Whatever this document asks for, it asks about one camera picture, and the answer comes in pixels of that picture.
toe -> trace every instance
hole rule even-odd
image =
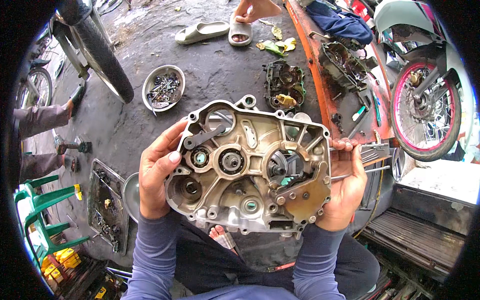
[[[216,225],[215,229],[216,229],[216,231],[218,232],[219,235],[225,234],[225,230],[220,225]]]
[[[211,234],[213,235],[213,238],[218,238],[218,232],[215,230],[215,228],[212,228]]]

metal step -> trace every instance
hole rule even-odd
[[[448,274],[465,238],[416,220],[391,209],[376,217],[363,234],[405,256],[414,263]]]

yellow tag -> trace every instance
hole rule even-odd
[[[95,299],[102,299],[106,291],[107,289],[102,287],[100,291],[97,293],[97,295],[95,296]]]
[[[78,200],[82,199],[82,192],[80,191],[80,184],[74,184],[75,187],[75,196],[77,197]]]

gray sleeve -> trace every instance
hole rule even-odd
[[[133,250],[133,275],[128,281],[126,299],[171,299],[176,264],[180,215],[170,211],[160,219],[138,220]]]
[[[333,271],[336,254],[346,229],[327,231],[309,224],[293,271],[295,295],[301,300],[345,299],[338,292]]]

screw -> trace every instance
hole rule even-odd
[[[278,205],[284,205],[284,204],[285,204],[285,197],[278,197],[278,198],[276,199],[276,203],[277,203]]]

